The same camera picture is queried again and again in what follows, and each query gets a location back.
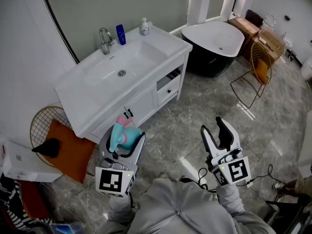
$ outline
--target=gray hoodie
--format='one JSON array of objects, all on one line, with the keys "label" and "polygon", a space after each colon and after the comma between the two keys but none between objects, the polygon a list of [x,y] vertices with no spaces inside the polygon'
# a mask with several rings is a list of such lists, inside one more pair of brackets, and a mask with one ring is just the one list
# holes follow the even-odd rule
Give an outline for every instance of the gray hoodie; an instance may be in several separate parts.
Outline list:
[{"label": "gray hoodie", "polygon": [[111,197],[108,221],[99,234],[274,234],[246,212],[235,185],[217,187],[219,202],[196,183],[158,178],[134,215],[129,198]]}]

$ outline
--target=sleeve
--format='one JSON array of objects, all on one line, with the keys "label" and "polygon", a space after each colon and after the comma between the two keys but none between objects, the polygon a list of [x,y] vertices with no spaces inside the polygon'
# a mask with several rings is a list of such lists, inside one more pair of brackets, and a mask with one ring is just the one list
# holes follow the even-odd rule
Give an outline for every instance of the sleeve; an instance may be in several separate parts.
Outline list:
[{"label": "sleeve", "polygon": [[121,234],[126,231],[133,218],[130,197],[111,197],[107,222],[98,231],[99,234]]},{"label": "sleeve", "polygon": [[236,185],[217,187],[219,203],[232,216],[238,234],[275,234],[257,215],[246,212]]}]

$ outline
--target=gray tile floor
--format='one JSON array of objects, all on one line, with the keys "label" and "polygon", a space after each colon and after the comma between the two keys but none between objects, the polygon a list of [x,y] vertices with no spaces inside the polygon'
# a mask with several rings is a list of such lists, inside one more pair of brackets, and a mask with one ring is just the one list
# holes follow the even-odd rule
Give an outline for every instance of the gray tile floor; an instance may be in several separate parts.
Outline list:
[{"label": "gray tile floor", "polygon": [[[266,174],[269,164],[273,165],[272,175],[280,180],[299,177],[296,161],[304,137],[306,115],[312,109],[312,92],[299,67],[279,59],[273,66],[272,80],[263,96],[256,99],[250,110],[243,111],[230,82],[245,73],[247,66],[243,58],[238,58],[225,73],[214,79],[186,73],[180,100],[171,101],[142,125],[148,140],[132,188],[135,201],[163,172],[170,178],[186,175],[198,179],[198,170],[206,167],[200,127],[204,124],[216,137],[216,116],[223,117],[239,133],[253,177]],[[246,82],[238,81],[234,88],[246,104],[251,103],[255,92]],[[98,162],[95,151],[88,170],[93,171]],[[109,198],[95,191],[94,182],[94,178],[87,175],[83,185],[66,176],[47,183],[60,201],[44,186],[42,189],[55,208],[58,220],[79,219],[87,226],[87,232],[96,233],[106,221]],[[216,187],[211,173],[202,182],[210,189]],[[261,198],[252,188],[239,187],[245,209],[261,216],[264,200],[273,200],[276,196],[273,182],[269,177],[254,182],[253,187]]]}]

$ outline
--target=drain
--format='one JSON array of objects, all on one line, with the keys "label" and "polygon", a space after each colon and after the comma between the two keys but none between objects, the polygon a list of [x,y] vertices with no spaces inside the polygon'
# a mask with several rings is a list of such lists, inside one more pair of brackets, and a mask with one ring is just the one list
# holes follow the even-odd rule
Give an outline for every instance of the drain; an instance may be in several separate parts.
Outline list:
[{"label": "drain", "polygon": [[118,72],[118,76],[119,76],[119,77],[122,77],[122,76],[124,76],[124,75],[126,75],[126,71],[125,71],[125,70],[120,70],[120,71]]}]

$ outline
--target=orange cushion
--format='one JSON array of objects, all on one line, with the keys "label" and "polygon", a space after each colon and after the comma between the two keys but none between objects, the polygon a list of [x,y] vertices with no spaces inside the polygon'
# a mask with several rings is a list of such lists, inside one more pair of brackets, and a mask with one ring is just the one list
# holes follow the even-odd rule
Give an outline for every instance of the orange cushion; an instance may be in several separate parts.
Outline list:
[{"label": "orange cushion", "polygon": [[261,59],[258,59],[258,64],[255,68],[255,72],[262,83],[267,83],[267,71],[268,65]]},{"label": "orange cushion", "polygon": [[78,138],[69,127],[53,119],[47,138],[56,138],[61,147],[56,158],[44,156],[47,161],[72,179],[83,183],[87,166],[95,143],[85,138]]}]

